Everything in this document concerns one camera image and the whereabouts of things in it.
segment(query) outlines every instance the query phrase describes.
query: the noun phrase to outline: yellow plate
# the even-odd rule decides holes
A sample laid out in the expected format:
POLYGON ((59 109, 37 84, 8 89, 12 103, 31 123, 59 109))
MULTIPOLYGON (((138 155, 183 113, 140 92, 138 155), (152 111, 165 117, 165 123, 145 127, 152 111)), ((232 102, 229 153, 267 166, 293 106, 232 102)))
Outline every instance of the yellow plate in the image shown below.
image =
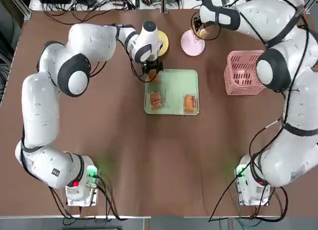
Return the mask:
POLYGON ((159 50, 159 56, 164 55, 169 47, 169 40, 165 33, 163 33, 161 30, 158 31, 158 38, 162 41, 163 45, 161 49, 159 50))

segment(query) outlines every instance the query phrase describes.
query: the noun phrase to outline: pink plate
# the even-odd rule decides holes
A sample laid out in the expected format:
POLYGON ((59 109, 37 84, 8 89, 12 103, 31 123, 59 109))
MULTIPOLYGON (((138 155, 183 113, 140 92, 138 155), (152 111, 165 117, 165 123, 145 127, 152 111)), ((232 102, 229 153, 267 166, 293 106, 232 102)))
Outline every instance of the pink plate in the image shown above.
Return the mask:
POLYGON ((181 37, 181 47, 187 55, 197 56, 204 50, 205 42, 197 40, 192 30, 188 30, 181 37))

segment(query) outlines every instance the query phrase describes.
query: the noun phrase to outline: tabletop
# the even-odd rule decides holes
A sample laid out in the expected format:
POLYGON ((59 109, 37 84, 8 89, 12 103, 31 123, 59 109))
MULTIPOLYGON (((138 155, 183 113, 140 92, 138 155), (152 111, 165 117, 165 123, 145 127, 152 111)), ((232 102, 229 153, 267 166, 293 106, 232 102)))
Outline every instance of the tabletop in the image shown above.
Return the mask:
MULTIPOLYGON (((197 116, 147 115, 144 84, 132 74, 129 59, 118 45, 104 70, 89 82, 84 95, 60 97, 60 134, 54 146, 61 151, 86 154, 108 176, 118 213, 126 216, 209 216, 223 190, 234 177, 233 168, 248 153, 254 134, 277 119, 282 95, 264 90, 255 96, 228 96, 224 85, 227 55, 233 50, 263 49, 262 44, 237 32, 222 30, 218 39, 206 42, 204 52, 189 57, 181 49, 182 34, 190 28, 194 10, 111 11, 96 16, 94 24, 132 24, 140 32, 152 20, 169 38, 163 60, 166 69, 193 69, 198 73, 200 113, 197 116)), ((76 22, 71 14, 60 17, 76 22)), ((48 187, 31 178, 15 159, 21 139, 21 87, 36 72, 43 45, 49 40, 67 42, 70 26, 34 12, 26 21, 14 57, 0 108, 2 187, 0 216, 59 215, 48 187)), ((273 127, 255 140, 260 150, 275 134, 273 127)), ((286 186, 288 215, 317 217, 316 176, 310 171, 286 186)), ((250 215, 251 207, 242 208, 250 215)), ((105 200, 84 215, 104 215, 105 200)), ((280 215, 273 199, 260 211, 280 215)), ((238 216, 234 188, 221 201, 215 216, 238 216)))

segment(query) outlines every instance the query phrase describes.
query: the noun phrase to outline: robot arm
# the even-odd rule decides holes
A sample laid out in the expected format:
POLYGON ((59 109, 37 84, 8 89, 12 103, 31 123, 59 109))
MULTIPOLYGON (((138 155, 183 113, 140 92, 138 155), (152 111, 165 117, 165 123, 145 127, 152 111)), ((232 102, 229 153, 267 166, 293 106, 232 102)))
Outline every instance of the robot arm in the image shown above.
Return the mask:
MULTIPOLYGON (((267 42, 276 37, 295 14, 295 10, 281 0, 242 0, 235 7, 224 7, 233 1, 204 0, 200 18, 195 21, 196 29, 215 25, 255 39, 262 37, 267 42)), ((295 26, 281 42, 267 47, 257 61, 256 72, 260 81, 269 89, 284 91, 287 97, 305 43, 306 31, 295 26)), ((250 166, 238 178, 240 204, 259 205, 265 188, 264 204, 269 196, 269 186, 265 187, 267 183, 274 187, 287 185, 318 164, 318 73, 312 71, 317 60, 318 35, 310 30, 307 51, 291 93, 288 121, 282 124, 283 130, 270 149, 255 159, 261 171, 250 166)), ((244 156, 237 173, 249 162, 250 156, 244 156)))
POLYGON ((23 136, 15 156, 42 182, 57 189, 65 187, 72 201, 90 195, 87 168, 93 162, 87 156, 52 147, 59 133, 59 95, 81 96, 89 83, 90 62, 111 59, 117 40, 137 63, 158 58, 158 31, 151 21, 144 22, 140 35, 131 25, 77 24, 71 27, 66 45, 45 45, 38 73, 28 76, 22 85, 23 136))

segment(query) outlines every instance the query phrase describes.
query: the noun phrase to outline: pink basket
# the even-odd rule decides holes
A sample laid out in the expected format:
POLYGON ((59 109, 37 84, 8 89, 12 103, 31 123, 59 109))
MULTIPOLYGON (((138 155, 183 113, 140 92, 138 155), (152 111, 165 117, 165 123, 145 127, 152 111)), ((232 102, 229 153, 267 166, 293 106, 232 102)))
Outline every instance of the pink basket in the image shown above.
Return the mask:
POLYGON ((256 75, 256 62, 263 52, 262 50, 230 52, 224 71, 228 95, 256 95, 265 88, 256 75))

